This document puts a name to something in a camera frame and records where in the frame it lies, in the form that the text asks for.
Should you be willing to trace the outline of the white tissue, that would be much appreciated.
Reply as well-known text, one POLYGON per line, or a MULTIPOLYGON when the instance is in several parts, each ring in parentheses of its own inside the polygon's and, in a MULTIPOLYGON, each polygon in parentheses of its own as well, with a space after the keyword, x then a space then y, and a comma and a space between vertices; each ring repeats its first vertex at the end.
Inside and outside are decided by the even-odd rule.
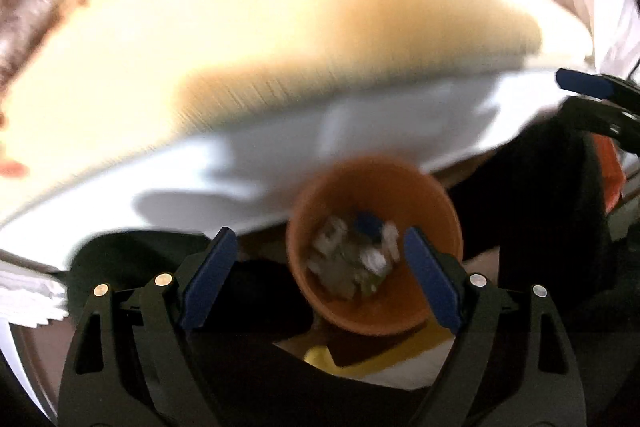
POLYGON ((314 236, 306 268, 334 298, 369 297, 400 262, 399 230, 360 212, 350 220, 330 216, 314 236))

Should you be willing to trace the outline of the orange plastic trash bin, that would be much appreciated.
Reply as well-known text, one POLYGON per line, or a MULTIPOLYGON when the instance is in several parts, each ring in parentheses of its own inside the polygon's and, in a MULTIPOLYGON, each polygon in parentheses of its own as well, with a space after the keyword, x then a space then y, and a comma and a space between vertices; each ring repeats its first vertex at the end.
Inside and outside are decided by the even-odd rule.
POLYGON ((393 157, 341 161, 297 195, 286 229, 288 263, 308 303, 347 332, 390 336, 426 323, 432 310, 404 253, 418 228, 460 258, 460 222, 434 176, 393 157))

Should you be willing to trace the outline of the floral plush bed blanket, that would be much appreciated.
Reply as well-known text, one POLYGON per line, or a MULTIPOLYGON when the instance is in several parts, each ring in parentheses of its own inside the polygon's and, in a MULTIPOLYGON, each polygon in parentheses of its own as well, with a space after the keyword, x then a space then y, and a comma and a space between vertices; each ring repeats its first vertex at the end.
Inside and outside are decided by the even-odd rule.
POLYGON ((65 0, 2 98, 9 222, 200 129, 465 69, 582 67, 553 0, 65 0))

